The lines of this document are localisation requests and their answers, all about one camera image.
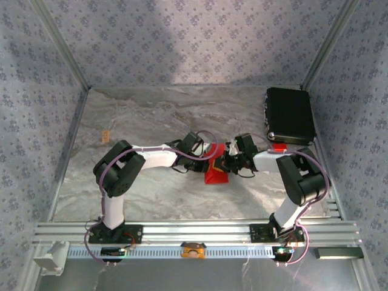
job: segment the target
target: red block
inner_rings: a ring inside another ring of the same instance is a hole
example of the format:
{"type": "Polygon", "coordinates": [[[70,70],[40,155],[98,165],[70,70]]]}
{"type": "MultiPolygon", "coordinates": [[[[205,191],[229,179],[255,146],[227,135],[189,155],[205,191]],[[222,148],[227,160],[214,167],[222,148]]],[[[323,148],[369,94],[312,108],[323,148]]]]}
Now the red block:
{"type": "MultiPolygon", "coordinates": [[[[210,156],[216,149],[216,144],[212,144],[212,148],[209,153],[204,154],[204,156],[210,156]]],[[[209,159],[209,170],[205,173],[205,184],[225,184],[229,183],[228,173],[224,173],[218,169],[213,168],[213,162],[219,156],[222,156],[225,151],[225,145],[220,144],[216,154],[209,159]]]]}

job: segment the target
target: orange clip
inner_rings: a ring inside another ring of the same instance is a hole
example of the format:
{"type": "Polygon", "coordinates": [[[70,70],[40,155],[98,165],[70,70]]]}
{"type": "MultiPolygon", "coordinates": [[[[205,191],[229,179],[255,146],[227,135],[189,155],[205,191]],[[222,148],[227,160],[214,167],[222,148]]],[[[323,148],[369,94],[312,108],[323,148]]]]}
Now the orange clip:
{"type": "Polygon", "coordinates": [[[184,248],[181,255],[182,258],[191,258],[191,259],[204,259],[205,258],[205,244],[198,244],[196,242],[184,242],[181,244],[181,247],[184,248]]]}

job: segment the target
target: white clamp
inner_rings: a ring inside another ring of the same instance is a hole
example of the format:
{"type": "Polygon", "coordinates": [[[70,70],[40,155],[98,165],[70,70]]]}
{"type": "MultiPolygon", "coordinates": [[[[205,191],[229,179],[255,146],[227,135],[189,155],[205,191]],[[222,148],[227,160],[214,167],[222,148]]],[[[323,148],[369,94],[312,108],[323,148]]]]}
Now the white clamp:
{"type": "Polygon", "coordinates": [[[68,241],[55,241],[44,256],[34,258],[35,263],[42,268],[42,276],[62,275],[69,247],[68,241]]]}

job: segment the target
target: small wooden block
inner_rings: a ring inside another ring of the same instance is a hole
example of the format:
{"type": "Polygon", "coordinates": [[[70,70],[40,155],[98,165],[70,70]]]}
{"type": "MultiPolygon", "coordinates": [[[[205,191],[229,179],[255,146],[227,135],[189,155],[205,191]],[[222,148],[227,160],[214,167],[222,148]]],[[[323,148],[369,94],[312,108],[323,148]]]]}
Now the small wooden block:
{"type": "Polygon", "coordinates": [[[109,141],[110,141],[110,131],[103,130],[102,131],[102,142],[109,142],[109,141]]]}

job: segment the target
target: red object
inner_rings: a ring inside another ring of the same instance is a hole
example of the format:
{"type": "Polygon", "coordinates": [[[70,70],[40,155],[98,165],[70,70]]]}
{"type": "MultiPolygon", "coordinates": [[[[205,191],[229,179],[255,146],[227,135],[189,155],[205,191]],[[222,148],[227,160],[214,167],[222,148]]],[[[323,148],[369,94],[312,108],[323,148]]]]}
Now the red object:
{"type": "Polygon", "coordinates": [[[287,144],[272,144],[274,151],[283,153],[287,150],[287,144]]]}
{"type": "MultiPolygon", "coordinates": [[[[216,149],[216,144],[212,144],[212,148],[209,153],[204,154],[204,156],[210,156],[216,149]]],[[[205,173],[205,184],[225,184],[229,183],[228,173],[224,173],[220,170],[213,168],[213,162],[219,156],[222,156],[225,152],[225,145],[220,144],[216,154],[209,159],[209,170],[205,173]]]]}

